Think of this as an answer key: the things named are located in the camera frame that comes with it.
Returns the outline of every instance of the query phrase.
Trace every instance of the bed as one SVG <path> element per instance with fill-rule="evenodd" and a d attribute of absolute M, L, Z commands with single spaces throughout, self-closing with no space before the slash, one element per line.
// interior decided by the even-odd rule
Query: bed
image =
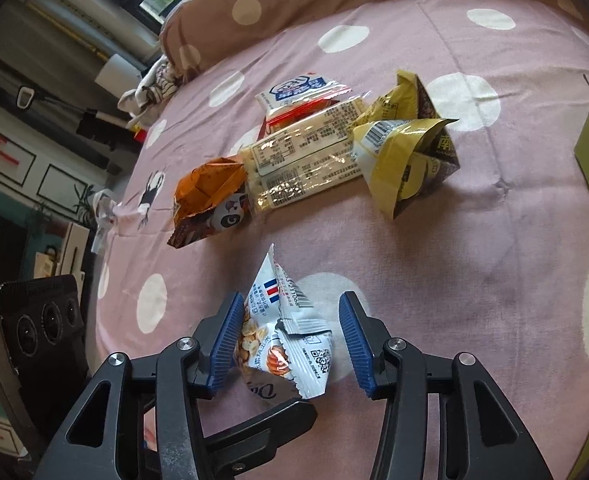
<path fill-rule="evenodd" d="M 162 31 L 189 82 L 149 130 L 116 208 L 98 284 L 101 356 L 152 354 L 190 335 L 226 291 L 247 293 L 274 243 L 331 323 L 335 354 L 313 429 L 248 478 L 369 477 L 384 406 L 351 372 L 337 314 L 345 290 L 423 352 L 474 353 L 566 478 L 589 431 L 589 190 L 573 155 L 589 108 L 589 12 L 574 0 L 329 0 L 321 11 L 324 0 L 239 1 L 188 0 Z M 459 118 L 448 130 L 461 170 L 433 194 L 389 221 L 357 179 L 167 245 L 175 184 L 256 139 L 255 94 L 312 71 L 377 96 L 397 68 Z M 265 409 L 232 372 L 202 407 L 204 431 Z M 426 478 L 433 416 L 430 428 Z M 154 445 L 152 414 L 146 439 Z"/>

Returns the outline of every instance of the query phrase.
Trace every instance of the teal wall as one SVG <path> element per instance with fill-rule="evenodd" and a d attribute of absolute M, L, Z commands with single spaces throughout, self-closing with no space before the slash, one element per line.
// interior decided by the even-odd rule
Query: teal wall
<path fill-rule="evenodd" d="M 5 193 L 0 191 L 0 216 L 11 222 L 26 227 L 26 216 L 31 209 L 20 202 L 12 199 Z M 39 237 L 28 238 L 26 248 L 24 250 L 23 261 L 21 262 L 21 276 L 22 280 L 29 280 L 34 273 L 34 254 L 42 253 L 46 250 L 46 246 L 54 245 L 57 248 L 61 247 L 63 240 L 61 237 L 51 234 L 42 234 Z"/>

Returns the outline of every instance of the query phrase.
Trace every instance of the silver screw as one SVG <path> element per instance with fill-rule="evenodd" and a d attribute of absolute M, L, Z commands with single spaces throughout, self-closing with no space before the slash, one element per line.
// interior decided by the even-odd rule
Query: silver screw
<path fill-rule="evenodd" d="M 474 355 L 468 354 L 468 352 L 463 352 L 462 354 L 459 354 L 459 362 L 462 365 L 472 366 L 477 362 L 477 360 L 475 359 Z"/>
<path fill-rule="evenodd" d="M 108 363 L 113 366 L 122 365 L 126 361 L 126 356 L 124 356 L 121 352 L 115 352 L 108 356 Z"/>
<path fill-rule="evenodd" d="M 179 350 L 190 350 L 194 348 L 194 345 L 196 345 L 196 341 L 191 337 L 182 337 L 177 341 L 177 348 Z"/>
<path fill-rule="evenodd" d="M 400 351 L 406 348 L 406 342 L 400 337 L 392 337 L 388 339 L 388 346 L 392 350 Z"/>

